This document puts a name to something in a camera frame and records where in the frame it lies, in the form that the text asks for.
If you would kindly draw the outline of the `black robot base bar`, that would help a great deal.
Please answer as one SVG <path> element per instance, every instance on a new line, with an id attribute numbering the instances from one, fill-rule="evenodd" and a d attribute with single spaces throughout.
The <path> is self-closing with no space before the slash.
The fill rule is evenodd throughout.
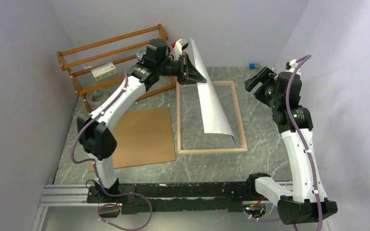
<path id="1" fill-rule="evenodd" d="M 123 215 L 143 212 L 214 211 L 241 212 L 258 208 L 266 197 L 246 181 L 120 183 L 105 192 L 98 183 L 88 187 L 89 204 L 114 204 Z"/>

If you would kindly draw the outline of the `large printed photo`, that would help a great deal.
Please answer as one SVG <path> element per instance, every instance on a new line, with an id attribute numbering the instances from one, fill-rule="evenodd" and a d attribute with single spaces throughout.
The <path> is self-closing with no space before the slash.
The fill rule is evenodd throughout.
<path id="1" fill-rule="evenodd" d="M 198 47 L 192 38 L 190 43 L 192 45 L 195 68 L 202 75 L 203 79 L 206 80 L 204 83 L 197 84 L 204 133 L 224 134 L 233 138 L 234 133 L 226 118 Z"/>

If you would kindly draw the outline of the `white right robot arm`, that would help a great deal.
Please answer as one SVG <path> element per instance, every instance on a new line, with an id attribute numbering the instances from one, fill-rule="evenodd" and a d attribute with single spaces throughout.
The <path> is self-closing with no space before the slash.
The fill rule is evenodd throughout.
<path id="1" fill-rule="evenodd" d="M 276 74 L 264 67 L 244 84 L 246 91 L 252 91 L 261 83 L 254 96 L 272 111 L 273 121 L 287 148 L 293 189 L 283 188 L 269 174 L 256 173 L 247 178 L 245 191 L 252 200 L 263 196 L 272 202 L 286 225 L 321 223 L 338 211 L 337 203 L 328 199 L 319 177 L 313 153 L 311 114 L 299 104 L 300 75 L 291 75 L 291 71 Z"/>

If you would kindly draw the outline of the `clear acrylic sheet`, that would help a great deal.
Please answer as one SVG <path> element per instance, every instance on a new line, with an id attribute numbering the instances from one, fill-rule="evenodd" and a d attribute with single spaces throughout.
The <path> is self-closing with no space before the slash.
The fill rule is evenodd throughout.
<path id="1" fill-rule="evenodd" d="M 238 123 L 235 110 L 233 109 L 234 104 L 230 87 L 214 85 L 216 94 L 234 133 L 233 138 L 224 134 L 204 133 L 197 86 L 185 85 L 180 87 L 182 148 L 186 150 L 240 148 L 241 142 L 239 140 Z"/>

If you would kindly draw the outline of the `wooden frame backing board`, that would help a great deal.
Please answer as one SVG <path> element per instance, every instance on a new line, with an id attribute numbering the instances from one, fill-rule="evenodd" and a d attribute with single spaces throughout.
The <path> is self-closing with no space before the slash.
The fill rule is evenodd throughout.
<path id="1" fill-rule="evenodd" d="M 94 140 L 114 169 L 176 160 L 168 107 L 127 111 L 113 129 L 97 129 Z"/>

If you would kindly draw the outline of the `light wooden picture frame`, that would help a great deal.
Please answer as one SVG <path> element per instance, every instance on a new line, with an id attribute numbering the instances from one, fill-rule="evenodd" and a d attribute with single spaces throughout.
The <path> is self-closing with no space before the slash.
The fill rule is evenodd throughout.
<path id="1" fill-rule="evenodd" d="M 182 124 L 181 124 L 181 87 L 176 84 L 176 103 L 177 103 L 177 150 L 178 154 L 211 154 L 211 153 L 244 153 L 248 151 L 248 145 L 245 135 L 245 130 L 242 122 L 240 106 L 238 102 L 238 95 L 234 81 L 214 81 L 213 85 L 227 86 L 231 89 L 233 109 L 235 110 L 236 119 L 238 123 L 238 133 L 240 137 L 240 148 L 211 148 L 211 149 L 192 149 L 186 150 L 182 148 Z"/>

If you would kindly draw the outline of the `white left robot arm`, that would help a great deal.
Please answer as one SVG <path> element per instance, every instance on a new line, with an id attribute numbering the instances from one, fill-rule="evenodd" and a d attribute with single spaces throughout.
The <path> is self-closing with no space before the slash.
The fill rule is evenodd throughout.
<path id="1" fill-rule="evenodd" d="M 165 40 L 150 40 L 145 51 L 137 54 L 137 63 L 125 72 L 117 90 L 96 110 L 78 116 L 78 134 L 71 148 L 71 159 L 75 164 L 87 161 L 93 164 L 94 181 L 106 202 L 115 201 L 119 195 L 119 179 L 112 162 L 117 141 L 112 130 L 121 116 L 160 76 L 176 77 L 180 85 L 207 82 L 184 52 L 188 45 L 185 38 L 174 42 L 172 48 Z"/>

